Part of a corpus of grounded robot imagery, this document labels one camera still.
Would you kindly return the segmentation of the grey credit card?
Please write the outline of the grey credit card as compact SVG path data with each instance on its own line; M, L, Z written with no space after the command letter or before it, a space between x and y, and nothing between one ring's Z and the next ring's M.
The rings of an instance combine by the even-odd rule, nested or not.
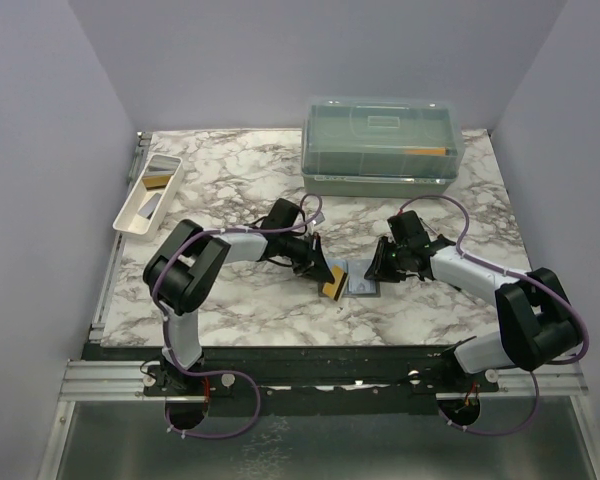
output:
M150 219L159 205L160 200L161 194L154 193L138 210L138 215L142 218Z

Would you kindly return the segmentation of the grey leather card holder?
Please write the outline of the grey leather card holder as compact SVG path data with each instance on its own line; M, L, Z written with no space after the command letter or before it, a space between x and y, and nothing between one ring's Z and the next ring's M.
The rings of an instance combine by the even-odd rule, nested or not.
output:
M374 298L381 296L380 284L377 281L366 280L364 278L364 274L370 267L371 262L370 258L353 260L327 259L329 267L337 265L348 274L347 281L341 292L342 298Z

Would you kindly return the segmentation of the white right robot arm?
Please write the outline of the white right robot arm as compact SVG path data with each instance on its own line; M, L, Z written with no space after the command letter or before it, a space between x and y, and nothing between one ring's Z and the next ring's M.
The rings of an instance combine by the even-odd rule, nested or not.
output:
M440 235L430 238L415 211L388 219L392 236L378 240L367 280L399 283L410 276L444 282L496 309L498 330L466 340L440 367L440 379L460 392L488 369L533 371L584 343L556 275L548 269L524 273L473 262Z

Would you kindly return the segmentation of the gold striped credit card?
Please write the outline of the gold striped credit card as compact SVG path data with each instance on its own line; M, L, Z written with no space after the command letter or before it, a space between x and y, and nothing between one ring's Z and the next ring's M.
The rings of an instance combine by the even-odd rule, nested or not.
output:
M347 286L348 273L338 265L331 267L333 280L330 283L325 283L322 287L322 294L331 300L337 302Z

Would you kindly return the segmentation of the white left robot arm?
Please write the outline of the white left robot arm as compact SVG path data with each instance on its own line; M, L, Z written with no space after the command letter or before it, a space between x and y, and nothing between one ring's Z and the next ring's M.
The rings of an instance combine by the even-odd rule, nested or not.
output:
M320 285L336 277L322 251L321 237L309 224L302 204L274 202L269 213L251 223L206 230L192 220L180 221L143 272L154 304L163 314L162 355L172 364L167 382L181 395L194 393L202 380L195 365L202 358L198 310L223 266L239 262L273 262L277 257L293 273Z

